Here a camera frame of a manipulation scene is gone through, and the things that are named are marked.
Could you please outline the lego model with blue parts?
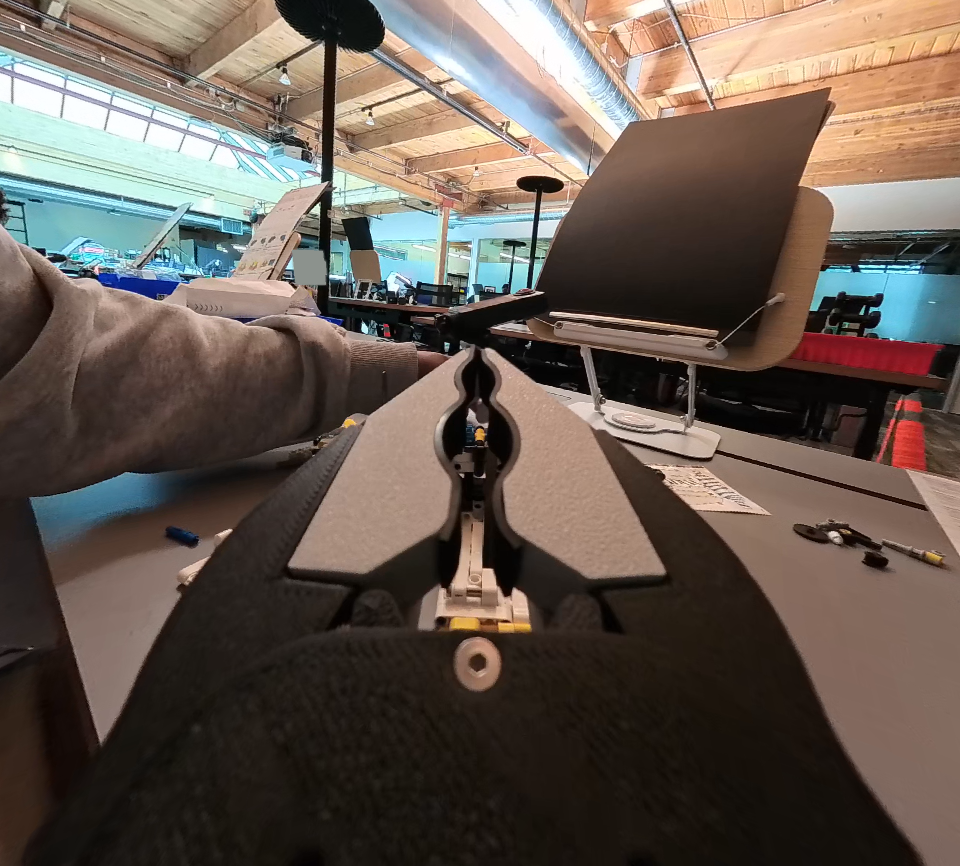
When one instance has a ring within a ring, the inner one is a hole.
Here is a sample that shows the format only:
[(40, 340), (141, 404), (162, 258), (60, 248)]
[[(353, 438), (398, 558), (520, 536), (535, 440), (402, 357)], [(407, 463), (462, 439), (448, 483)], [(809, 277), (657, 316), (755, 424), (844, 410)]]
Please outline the lego model with blue parts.
[(438, 589), (435, 626), (442, 631), (532, 632), (526, 595), (505, 592), (495, 572), (493, 533), (487, 526), (487, 492), (498, 472), (489, 451), (488, 427), (469, 408), (465, 415), (463, 451), (453, 458), (461, 480), (460, 552), (450, 584)]

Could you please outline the leaning instruction board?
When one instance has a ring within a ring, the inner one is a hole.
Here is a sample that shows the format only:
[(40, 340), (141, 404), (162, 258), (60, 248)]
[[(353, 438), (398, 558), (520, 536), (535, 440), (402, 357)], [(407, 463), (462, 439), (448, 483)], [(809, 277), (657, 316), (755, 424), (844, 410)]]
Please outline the leaning instruction board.
[(280, 280), (299, 246), (297, 225), (330, 191), (328, 181), (286, 192), (254, 229), (232, 278)]

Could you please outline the white printed paper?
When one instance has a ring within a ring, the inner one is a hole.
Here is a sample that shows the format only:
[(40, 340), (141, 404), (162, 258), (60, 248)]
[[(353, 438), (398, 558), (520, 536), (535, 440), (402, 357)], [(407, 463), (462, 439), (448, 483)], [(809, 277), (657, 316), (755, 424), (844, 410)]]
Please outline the white printed paper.
[(907, 474), (955, 552), (959, 553), (959, 482), (912, 469), (907, 470)]

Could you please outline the printed sticker sheet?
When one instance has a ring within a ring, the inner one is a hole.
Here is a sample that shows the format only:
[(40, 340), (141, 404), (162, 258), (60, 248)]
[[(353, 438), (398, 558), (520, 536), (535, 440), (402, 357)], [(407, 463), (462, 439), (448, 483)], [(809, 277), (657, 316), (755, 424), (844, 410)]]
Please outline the printed sticker sheet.
[(666, 488), (696, 512), (769, 515), (746, 496), (699, 465), (649, 464)]

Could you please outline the small blue bin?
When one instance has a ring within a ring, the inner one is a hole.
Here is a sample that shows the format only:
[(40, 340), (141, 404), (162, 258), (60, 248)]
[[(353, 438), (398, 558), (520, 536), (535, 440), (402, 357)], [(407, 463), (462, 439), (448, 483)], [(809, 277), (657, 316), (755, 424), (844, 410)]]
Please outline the small blue bin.
[(129, 292), (151, 300), (162, 300), (171, 296), (181, 283), (179, 278), (169, 280), (109, 272), (100, 272), (97, 281), (105, 288)]

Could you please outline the grey yellow lego axle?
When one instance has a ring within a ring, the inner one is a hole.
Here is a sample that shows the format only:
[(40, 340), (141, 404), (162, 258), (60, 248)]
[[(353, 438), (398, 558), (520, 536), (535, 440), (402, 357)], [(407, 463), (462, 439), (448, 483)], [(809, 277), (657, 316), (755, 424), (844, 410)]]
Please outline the grey yellow lego axle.
[(946, 568), (946, 557), (943, 553), (905, 545), (890, 539), (882, 539), (880, 543), (884, 548), (896, 551), (902, 555), (921, 561), (925, 564), (929, 564), (937, 568)]

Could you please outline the person's left forearm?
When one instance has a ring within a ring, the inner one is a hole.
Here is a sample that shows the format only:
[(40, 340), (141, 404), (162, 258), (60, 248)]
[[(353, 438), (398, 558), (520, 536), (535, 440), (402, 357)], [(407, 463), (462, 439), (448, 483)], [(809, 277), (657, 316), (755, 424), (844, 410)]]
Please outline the person's left forearm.
[(3, 499), (314, 438), (419, 372), (414, 345), (322, 319), (242, 324), (70, 279), (2, 229)]

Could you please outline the beige book stand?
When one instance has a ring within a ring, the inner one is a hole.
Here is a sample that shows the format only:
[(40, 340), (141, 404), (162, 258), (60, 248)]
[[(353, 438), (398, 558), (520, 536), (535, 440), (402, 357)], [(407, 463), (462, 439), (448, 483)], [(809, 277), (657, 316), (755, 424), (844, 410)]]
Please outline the beige book stand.
[[(790, 357), (805, 330), (833, 221), (834, 208), (826, 196), (807, 187), (798, 189), (771, 290), (732, 331), (722, 333), (715, 323), (607, 318), (570, 310), (553, 310), (545, 319), (527, 320), (526, 326), (536, 339), (580, 350), (591, 399), (572, 402), (570, 410), (594, 430), (663, 454), (707, 462), (721, 439), (694, 423), (699, 368), (753, 372)], [(598, 384), (593, 356), (597, 349), (684, 364), (683, 418), (669, 420), (614, 408)]]

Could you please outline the orange traffic cone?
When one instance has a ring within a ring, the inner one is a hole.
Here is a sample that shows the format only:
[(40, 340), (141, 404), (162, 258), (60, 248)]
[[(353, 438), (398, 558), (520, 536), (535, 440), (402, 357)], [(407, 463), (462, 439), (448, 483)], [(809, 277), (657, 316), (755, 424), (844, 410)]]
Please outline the orange traffic cone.
[(923, 404), (918, 393), (896, 401), (880, 440), (875, 462), (913, 472), (928, 471)]

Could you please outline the red bin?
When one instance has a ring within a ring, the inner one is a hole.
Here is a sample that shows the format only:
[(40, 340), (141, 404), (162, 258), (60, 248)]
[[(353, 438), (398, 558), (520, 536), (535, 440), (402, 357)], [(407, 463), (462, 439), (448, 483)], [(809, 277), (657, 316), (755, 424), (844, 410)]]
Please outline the red bin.
[(844, 368), (926, 376), (942, 350), (940, 344), (805, 332), (791, 360)]

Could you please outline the white box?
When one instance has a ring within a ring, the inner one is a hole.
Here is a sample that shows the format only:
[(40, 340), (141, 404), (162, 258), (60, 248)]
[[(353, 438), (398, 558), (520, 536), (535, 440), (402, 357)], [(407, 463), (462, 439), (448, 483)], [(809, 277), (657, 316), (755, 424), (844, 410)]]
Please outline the white box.
[(282, 281), (201, 277), (177, 284), (164, 302), (201, 315), (256, 320), (285, 314), (295, 294)]

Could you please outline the black sheet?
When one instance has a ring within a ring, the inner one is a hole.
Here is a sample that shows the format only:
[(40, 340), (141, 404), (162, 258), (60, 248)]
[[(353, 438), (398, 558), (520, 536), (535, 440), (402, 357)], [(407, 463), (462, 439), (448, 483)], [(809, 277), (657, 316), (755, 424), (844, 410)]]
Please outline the black sheet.
[(630, 124), (557, 227), (554, 312), (726, 334), (767, 299), (830, 90)]

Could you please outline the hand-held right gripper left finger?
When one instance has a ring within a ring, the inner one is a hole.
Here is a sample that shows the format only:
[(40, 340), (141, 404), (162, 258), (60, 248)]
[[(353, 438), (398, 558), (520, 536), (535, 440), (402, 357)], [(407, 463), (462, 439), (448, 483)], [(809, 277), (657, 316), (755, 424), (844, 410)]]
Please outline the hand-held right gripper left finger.
[(345, 429), (298, 469), (303, 530), (296, 579), (449, 579), (460, 544), (462, 483), (445, 429), (463, 432), (473, 346)]

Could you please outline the cluster of lego pins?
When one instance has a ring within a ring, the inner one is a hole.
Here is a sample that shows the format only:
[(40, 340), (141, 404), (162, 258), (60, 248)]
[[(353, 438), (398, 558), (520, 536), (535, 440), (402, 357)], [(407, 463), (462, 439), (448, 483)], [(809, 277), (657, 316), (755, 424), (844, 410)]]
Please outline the cluster of lego pins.
[(846, 522), (827, 520), (817, 523), (814, 528), (823, 532), (829, 541), (837, 545), (844, 544), (850, 547), (863, 547), (877, 552), (883, 548), (880, 541), (860, 532), (853, 525)]

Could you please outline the black pole lamp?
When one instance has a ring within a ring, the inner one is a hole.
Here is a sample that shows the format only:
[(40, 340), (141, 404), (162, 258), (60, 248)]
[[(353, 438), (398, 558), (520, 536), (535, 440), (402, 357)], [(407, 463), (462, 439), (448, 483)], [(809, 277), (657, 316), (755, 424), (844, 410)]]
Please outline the black pole lamp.
[(282, 19), (295, 32), (323, 46), (319, 170), (327, 184), (319, 201), (318, 249), (331, 272), (331, 208), (334, 114), (338, 52), (369, 54), (383, 42), (383, 20), (369, 0), (274, 0)]
[(555, 195), (560, 192), (564, 183), (553, 176), (544, 176), (544, 175), (530, 175), (522, 176), (516, 181), (516, 187), (518, 190), (530, 193), (534, 196), (534, 213), (532, 221), (532, 231), (531, 231), (531, 243), (530, 243), (530, 253), (528, 261), (528, 270), (525, 288), (533, 289), (534, 288), (534, 271), (536, 263), (536, 253), (538, 246), (538, 237), (539, 237), (539, 223), (542, 214), (542, 205), (544, 195)]

